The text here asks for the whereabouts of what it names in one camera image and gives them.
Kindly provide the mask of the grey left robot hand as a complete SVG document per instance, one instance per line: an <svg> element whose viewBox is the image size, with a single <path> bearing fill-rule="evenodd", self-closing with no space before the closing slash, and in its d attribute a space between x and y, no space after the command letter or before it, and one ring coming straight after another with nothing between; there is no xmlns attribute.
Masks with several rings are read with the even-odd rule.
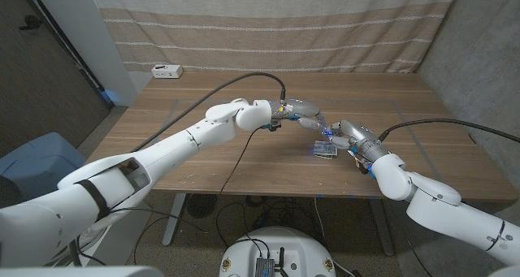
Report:
<svg viewBox="0 0 520 277"><path fill-rule="evenodd" d="M283 120L296 122L302 128L308 128L326 136L328 129L321 110L311 102L301 99L273 101L271 106L271 122L268 129L271 132L281 127Z"/></svg>

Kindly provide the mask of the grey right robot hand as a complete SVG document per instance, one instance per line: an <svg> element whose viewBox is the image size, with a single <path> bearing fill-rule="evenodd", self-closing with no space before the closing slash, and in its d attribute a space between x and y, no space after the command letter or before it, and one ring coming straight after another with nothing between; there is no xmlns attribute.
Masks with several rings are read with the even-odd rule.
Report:
<svg viewBox="0 0 520 277"><path fill-rule="evenodd" d="M328 131L331 133L330 142L337 149L347 150L362 174L369 174L372 164L389 154L388 149L369 128L357 123L341 120L333 123Z"/></svg>

